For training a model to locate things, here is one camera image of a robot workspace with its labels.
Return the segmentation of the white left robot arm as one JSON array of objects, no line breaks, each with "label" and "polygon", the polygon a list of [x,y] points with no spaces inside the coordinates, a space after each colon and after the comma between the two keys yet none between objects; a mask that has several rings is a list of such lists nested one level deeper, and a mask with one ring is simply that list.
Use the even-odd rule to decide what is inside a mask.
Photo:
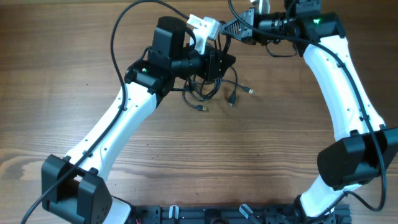
[{"label": "white left robot arm", "polygon": [[70,223],[135,223],[130,203],[112,196],[106,180],[140,124],[173,89],[197,76],[217,82],[235,58],[210,45],[221,30],[210,17],[158,20],[152,45],[127,70],[121,90],[94,128],[64,157],[50,155],[41,168],[44,210]]}]

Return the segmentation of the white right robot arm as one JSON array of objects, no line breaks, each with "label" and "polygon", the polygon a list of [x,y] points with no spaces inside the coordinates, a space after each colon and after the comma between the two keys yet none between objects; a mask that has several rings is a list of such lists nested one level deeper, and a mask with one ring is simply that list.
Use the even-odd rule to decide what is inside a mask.
[{"label": "white right robot arm", "polygon": [[383,209],[386,170],[397,154],[397,130],[387,128],[372,106],[352,63],[340,18],[323,13],[320,1],[286,1],[271,12],[268,1],[222,26],[222,33],[245,44],[292,43],[313,72],[332,120],[335,142],[317,157],[318,177],[294,204],[297,223],[318,223],[336,215],[337,204],[375,178],[381,180]]}]

